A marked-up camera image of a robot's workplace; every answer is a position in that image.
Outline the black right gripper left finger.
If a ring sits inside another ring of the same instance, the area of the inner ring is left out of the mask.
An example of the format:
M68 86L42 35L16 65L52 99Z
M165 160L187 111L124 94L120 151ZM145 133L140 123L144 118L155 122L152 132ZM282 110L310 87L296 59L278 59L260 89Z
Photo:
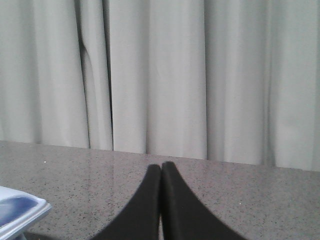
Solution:
M160 221L161 168L147 167L138 189L122 211L93 240L157 240Z

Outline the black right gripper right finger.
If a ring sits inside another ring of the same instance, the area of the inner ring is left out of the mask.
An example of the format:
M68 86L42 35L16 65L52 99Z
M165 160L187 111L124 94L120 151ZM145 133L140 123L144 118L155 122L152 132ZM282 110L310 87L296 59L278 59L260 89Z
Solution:
M161 215L166 240L243 240L192 192L176 165L162 164Z

